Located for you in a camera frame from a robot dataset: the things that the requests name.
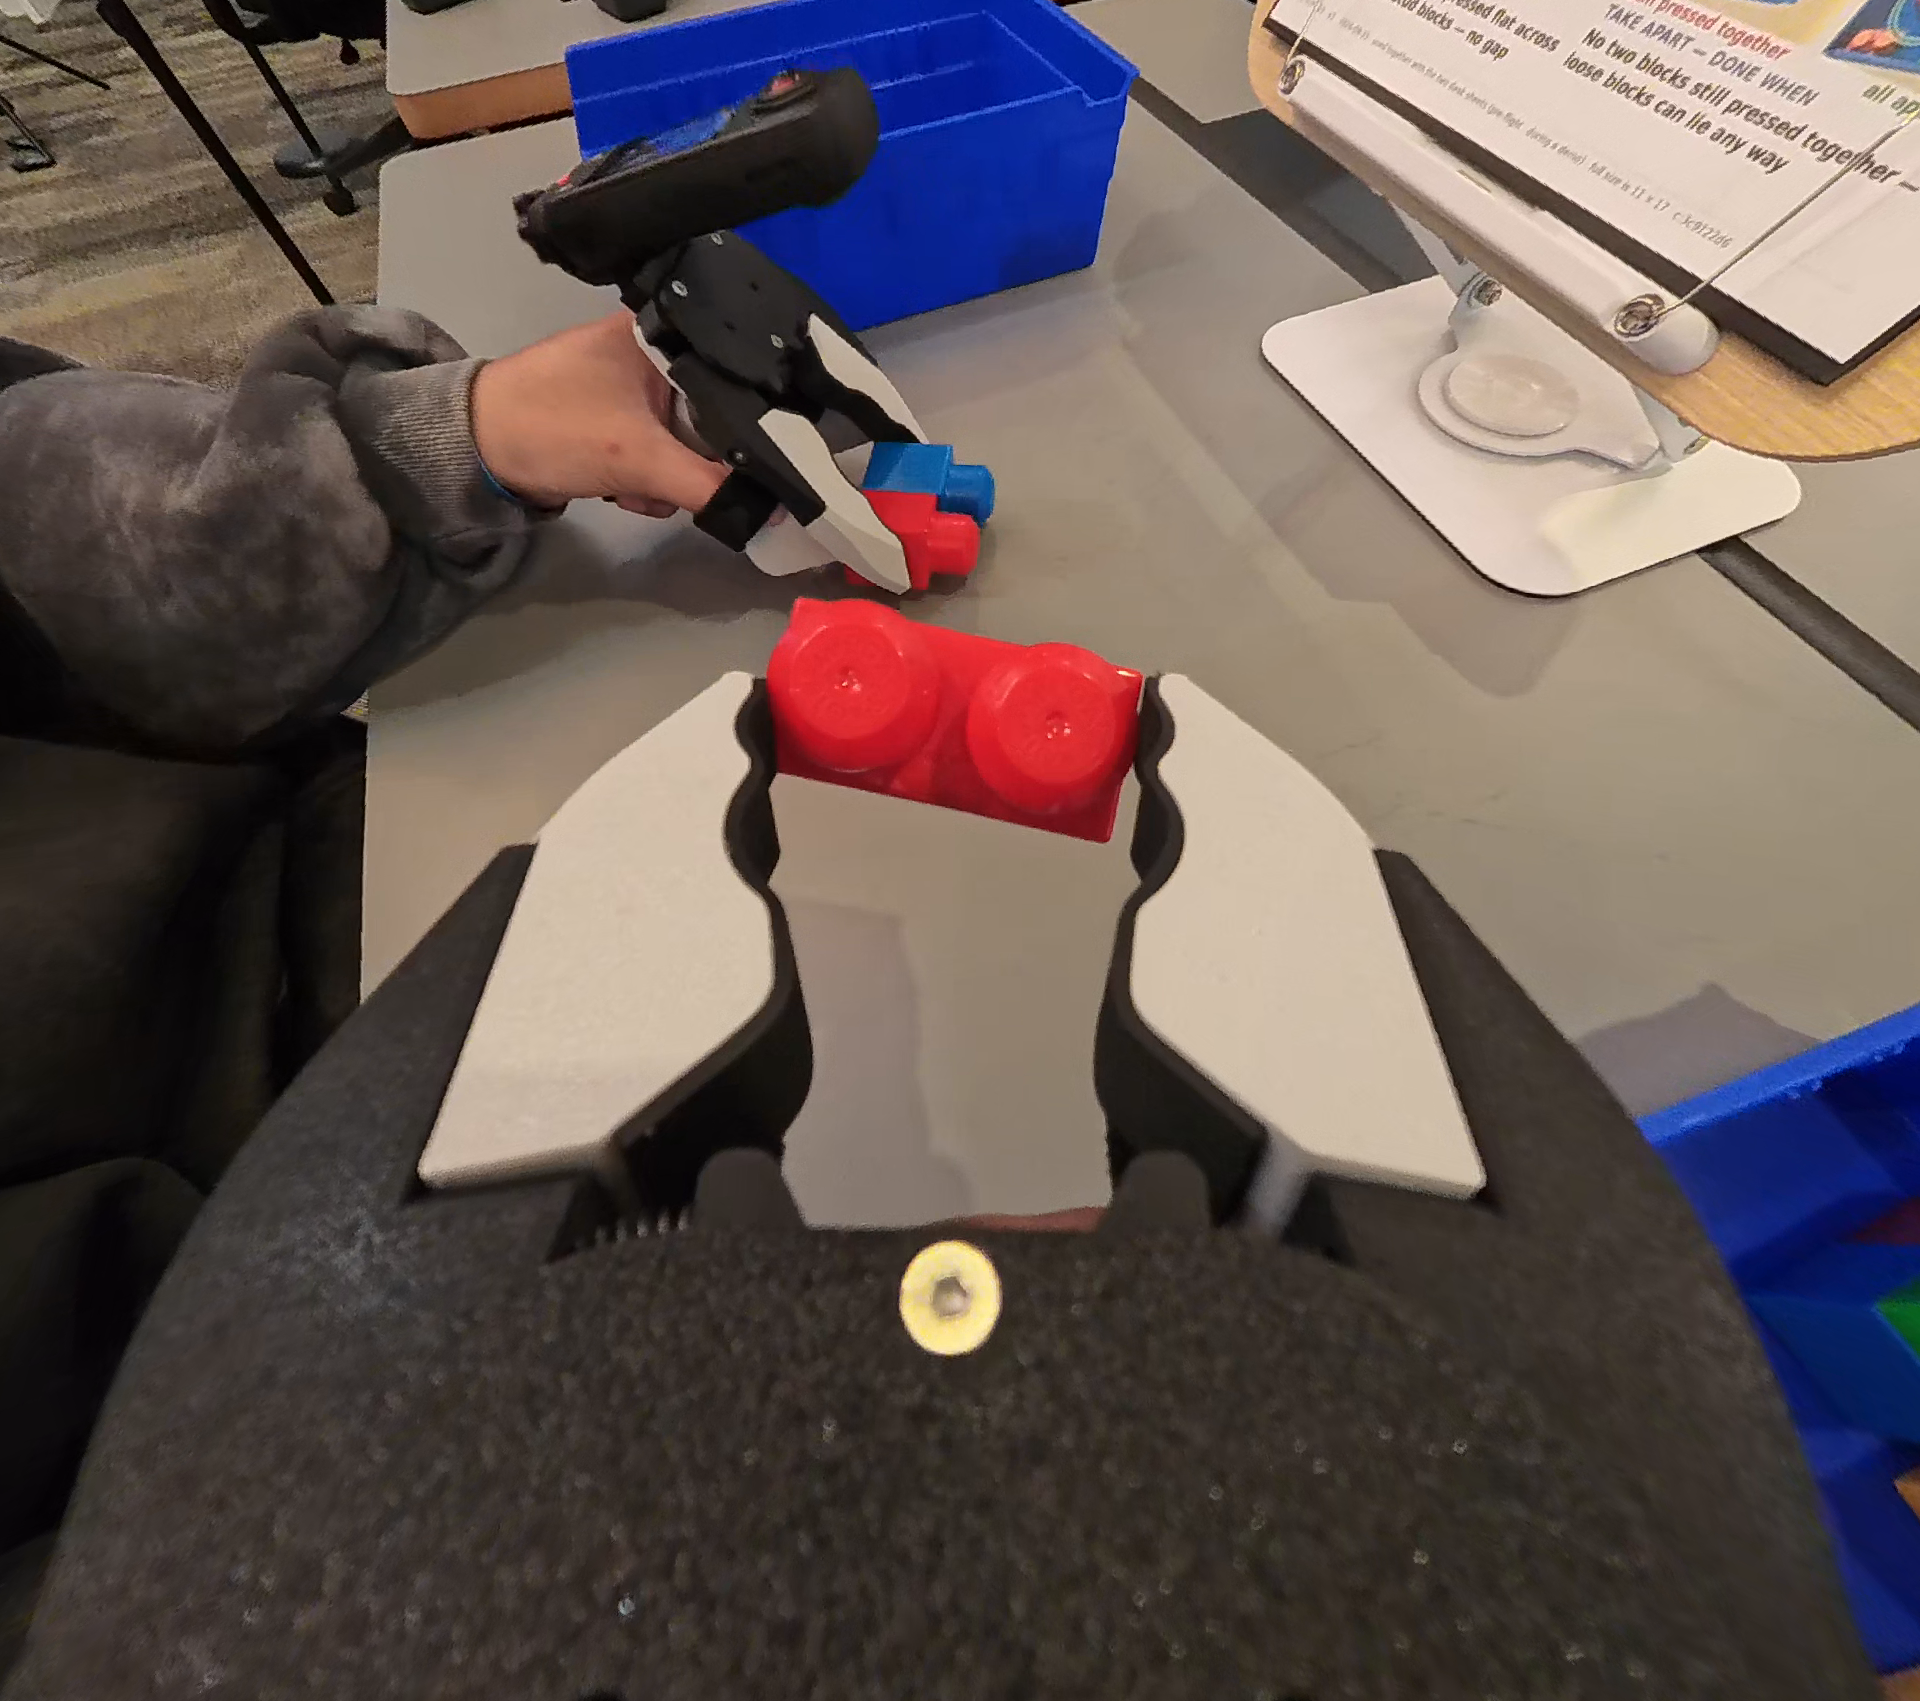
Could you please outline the printed instruction sheet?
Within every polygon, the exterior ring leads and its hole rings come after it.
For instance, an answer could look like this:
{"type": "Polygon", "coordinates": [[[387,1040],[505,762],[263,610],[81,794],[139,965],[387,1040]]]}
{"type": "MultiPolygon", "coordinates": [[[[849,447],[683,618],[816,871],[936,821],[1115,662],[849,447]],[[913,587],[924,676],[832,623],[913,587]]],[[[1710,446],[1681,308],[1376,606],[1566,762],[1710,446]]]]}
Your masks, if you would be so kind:
{"type": "Polygon", "coordinates": [[[1271,0],[1264,31],[1811,383],[1915,327],[1915,0],[1271,0]]]}

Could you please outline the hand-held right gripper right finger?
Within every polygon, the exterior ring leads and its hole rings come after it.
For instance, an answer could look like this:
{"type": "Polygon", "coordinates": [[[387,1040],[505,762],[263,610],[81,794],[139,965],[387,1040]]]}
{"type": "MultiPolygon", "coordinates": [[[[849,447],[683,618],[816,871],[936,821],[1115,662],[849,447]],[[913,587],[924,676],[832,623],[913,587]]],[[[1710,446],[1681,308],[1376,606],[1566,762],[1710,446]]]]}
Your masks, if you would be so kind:
{"type": "Polygon", "coordinates": [[[1145,684],[1135,784],[1135,887],[1092,1035],[1111,1195],[1153,1178],[1151,1157],[1192,1201],[1300,1201],[1317,1178],[1479,1195],[1358,819],[1186,676],[1145,684]]]}

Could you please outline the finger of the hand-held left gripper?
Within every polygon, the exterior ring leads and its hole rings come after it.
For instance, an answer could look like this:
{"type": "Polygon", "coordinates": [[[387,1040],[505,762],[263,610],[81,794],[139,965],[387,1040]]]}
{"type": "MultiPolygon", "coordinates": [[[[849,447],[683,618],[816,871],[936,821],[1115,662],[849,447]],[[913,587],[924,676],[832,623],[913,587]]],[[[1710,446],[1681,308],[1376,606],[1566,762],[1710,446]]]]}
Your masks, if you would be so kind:
{"type": "Polygon", "coordinates": [[[846,415],[867,440],[919,440],[929,446],[919,418],[911,415],[899,383],[867,358],[867,349],[840,329],[835,320],[810,312],[810,351],[818,363],[822,404],[846,415]]]}
{"type": "Polygon", "coordinates": [[[840,440],[849,428],[832,418],[822,435],[810,418],[789,411],[775,411],[763,433],[801,471],[801,485],[822,500],[822,515],[816,524],[795,524],[789,510],[775,510],[775,519],[747,538],[746,559],[770,577],[835,563],[857,577],[907,597],[907,548],[862,494],[876,446],[849,440],[840,452],[832,452],[832,440],[840,440]]]}

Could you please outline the person's left forearm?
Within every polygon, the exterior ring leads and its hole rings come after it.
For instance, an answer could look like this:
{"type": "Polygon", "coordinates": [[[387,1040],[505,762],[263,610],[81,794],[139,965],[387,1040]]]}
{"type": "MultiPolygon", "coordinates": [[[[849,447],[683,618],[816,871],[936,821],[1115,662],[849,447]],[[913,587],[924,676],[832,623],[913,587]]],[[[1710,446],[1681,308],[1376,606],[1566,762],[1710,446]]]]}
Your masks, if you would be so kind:
{"type": "Polygon", "coordinates": [[[259,753],[435,647],[557,519],[485,464],[481,370],[371,307],[275,327],[232,388],[6,340],[6,734],[259,753]]]}

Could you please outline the red two-stud block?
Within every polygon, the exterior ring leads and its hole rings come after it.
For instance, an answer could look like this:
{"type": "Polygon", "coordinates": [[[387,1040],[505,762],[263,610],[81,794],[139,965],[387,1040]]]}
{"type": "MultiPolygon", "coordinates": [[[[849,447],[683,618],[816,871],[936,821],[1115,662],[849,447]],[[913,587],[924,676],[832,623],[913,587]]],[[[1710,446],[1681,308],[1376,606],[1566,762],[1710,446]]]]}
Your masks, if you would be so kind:
{"type": "Polygon", "coordinates": [[[795,601],[765,662],[778,773],[1108,843],[1145,680],[862,601],[795,601]]]}

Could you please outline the white instruction stand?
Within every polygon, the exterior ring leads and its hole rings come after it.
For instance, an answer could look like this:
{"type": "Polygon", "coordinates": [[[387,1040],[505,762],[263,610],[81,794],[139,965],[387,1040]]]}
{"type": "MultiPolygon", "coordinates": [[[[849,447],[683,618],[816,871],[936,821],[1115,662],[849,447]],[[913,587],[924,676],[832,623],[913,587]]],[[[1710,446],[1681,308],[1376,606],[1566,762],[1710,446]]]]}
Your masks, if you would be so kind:
{"type": "Polygon", "coordinates": [[[1868,460],[1920,440],[1920,344],[1891,340],[1868,367],[1811,383],[1758,344],[1704,324],[1695,340],[1659,340],[1681,300],[1601,251],[1573,225],[1499,187],[1486,153],[1458,158],[1403,112],[1333,75],[1312,27],[1271,27],[1281,0],[1255,3],[1251,84],[1269,112],[1305,134],[1339,168],[1403,214],[1433,264],[1473,291],[1490,280],[1523,300],[1576,351],[1646,390],[1678,422],[1770,460],[1868,460]]]}

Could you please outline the red one-stud block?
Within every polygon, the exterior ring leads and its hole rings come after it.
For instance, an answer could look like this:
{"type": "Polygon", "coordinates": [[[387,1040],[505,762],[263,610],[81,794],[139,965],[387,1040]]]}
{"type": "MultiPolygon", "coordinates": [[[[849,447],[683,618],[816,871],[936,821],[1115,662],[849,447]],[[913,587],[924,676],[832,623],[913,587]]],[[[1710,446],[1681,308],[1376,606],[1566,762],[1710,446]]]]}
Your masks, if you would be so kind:
{"type": "Polygon", "coordinates": [[[890,527],[907,559],[907,587],[929,592],[939,577],[969,577],[978,563],[978,524],[943,510],[936,494],[867,488],[867,503],[890,527]]]}

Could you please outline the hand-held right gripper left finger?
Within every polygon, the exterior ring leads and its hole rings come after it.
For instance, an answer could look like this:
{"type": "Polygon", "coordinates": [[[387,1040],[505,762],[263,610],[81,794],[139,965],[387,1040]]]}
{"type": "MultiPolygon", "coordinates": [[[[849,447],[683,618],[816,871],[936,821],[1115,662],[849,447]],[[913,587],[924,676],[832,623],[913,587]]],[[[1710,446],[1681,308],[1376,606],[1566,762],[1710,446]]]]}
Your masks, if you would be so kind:
{"type": "Polygon", "coordinates": [[[810,1094],[770,887],[765,680],[720,676],[538,826],[416,1157],[435,1191],[613,1172],[698,1094],[778,1147],[810,1094]]]}

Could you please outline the blue plastic bin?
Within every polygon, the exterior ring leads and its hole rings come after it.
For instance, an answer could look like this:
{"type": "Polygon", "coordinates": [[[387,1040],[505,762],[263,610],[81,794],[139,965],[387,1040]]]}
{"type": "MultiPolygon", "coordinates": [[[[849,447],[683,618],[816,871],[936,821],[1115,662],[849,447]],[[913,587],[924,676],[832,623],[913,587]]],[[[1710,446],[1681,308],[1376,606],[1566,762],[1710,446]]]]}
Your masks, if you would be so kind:
{"type": "Polygon", "coordinates": [[[849,66],[880,149],[746,240],[869,329],[1092,264],[1135,68],[1055,0],[778,0],[568,47],[578,153],[849,66]]]}
{"type": "Polygon", "coordinates": [[[1872,1312],[1920,1281],[1920,1015],[1643,1120],[1758,1322],[1868,1658],[1920,1658],[1920,1363],[1872,1312]]]}

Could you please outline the blue one-stud block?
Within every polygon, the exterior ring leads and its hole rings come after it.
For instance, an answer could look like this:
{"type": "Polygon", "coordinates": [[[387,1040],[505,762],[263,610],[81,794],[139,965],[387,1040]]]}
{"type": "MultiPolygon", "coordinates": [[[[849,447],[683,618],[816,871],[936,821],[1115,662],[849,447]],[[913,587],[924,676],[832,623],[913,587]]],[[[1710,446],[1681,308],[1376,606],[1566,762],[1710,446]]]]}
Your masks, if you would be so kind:
{"type": "Polygon", "coordinates": [[[960,460],[948,446],[880,440],[857,480],[867,496],[929,496],[936,515],[986,527],[999,515],[999,480],[990,464],[960,460]]]}

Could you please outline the person's dark clothing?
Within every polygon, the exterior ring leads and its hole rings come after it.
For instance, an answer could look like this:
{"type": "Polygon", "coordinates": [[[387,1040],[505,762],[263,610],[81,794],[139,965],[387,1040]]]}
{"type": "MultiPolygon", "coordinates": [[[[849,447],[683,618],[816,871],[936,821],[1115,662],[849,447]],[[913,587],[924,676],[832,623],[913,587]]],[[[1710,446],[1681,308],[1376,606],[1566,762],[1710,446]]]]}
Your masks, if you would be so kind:
{"type": "Polygon", "coordinates": [[[177,762],[6,742],[0,1550],[53,1550],[158,1281],[361,979],[364,729],[177,762]]]}

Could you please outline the black tripod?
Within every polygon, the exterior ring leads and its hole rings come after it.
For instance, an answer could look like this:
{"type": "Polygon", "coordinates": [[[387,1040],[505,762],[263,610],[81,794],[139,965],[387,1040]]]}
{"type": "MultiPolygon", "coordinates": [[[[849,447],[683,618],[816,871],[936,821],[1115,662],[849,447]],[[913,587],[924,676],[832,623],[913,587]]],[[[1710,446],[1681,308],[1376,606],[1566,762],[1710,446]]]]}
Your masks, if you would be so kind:
{"type": "Polygon", "coordinates": [[[202,138],[211,163],[222,168],[226,187],[238,195],[238,204],[254,214],[254,221],[275,240],[280,258],[298,272],[304,291],[317,307],[337,307],[322,275],[308,264],[299,246],[288,235],[288,225],[275,217],[268,200],[259,192],[259,182],[243,176],[243,166],[232,158],[226,138],[213,131],[205,110],[193,101],[193,93],[177,84],[174,66],[161,58],[158,39],[139,23],[139,15],[127,0],[92,0],[102,23],[139,58],[139,66],[152,75],[170,110],[185,118],[185,128],[202,138]]]}

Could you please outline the person's left hand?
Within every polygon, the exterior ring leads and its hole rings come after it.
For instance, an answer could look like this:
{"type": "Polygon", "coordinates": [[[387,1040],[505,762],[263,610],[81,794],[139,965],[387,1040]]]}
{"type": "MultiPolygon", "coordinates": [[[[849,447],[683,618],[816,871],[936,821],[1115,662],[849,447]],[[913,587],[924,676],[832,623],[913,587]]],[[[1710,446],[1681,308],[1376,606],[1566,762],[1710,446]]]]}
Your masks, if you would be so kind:
{"type": "Polygon", "coordinates": [[[481,367],[468,411],[481,457],[525,510],[701,515],[729,480],[674,435],[674,388],[624,308],[481,367]]]}

